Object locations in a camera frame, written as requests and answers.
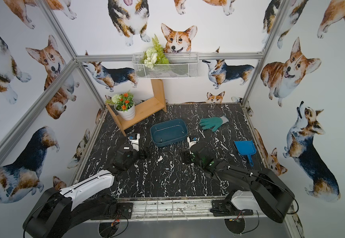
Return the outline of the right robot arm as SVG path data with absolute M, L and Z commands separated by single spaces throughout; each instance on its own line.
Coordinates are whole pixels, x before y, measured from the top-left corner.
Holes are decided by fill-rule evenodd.
M 264 213 L 268 218 L 283 223 L 289 208 L 296 201 L 294 193 L 271 170 L 251 170 L 237 167 L 225 159 L 212 159 L 205 153 L 200 144 L 191 146 L 188 151 L 181 151 L 182 163 L 194 165 L 206 177 L 227 181 L 242 190 L 233 190 L 225 199 L 225 214 L 234 210 L 255 210 Z

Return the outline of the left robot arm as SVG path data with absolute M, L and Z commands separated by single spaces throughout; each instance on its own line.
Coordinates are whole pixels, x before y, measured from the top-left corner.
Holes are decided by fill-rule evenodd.
M 61 238 L 70 229 L 93 218 L 113 219 L 111 227 L 115 227 L 121 218 L 129 219 L 130 206 L 121 207 L 108 194 L 96 199 L 91 197 L 113 186 L 115 180 L 136 162 L 150 156 L 149 147 L 124 144 L 94 176 L 69 187 L 46 190 L 24 221 L 23 233 L 33 238 Z

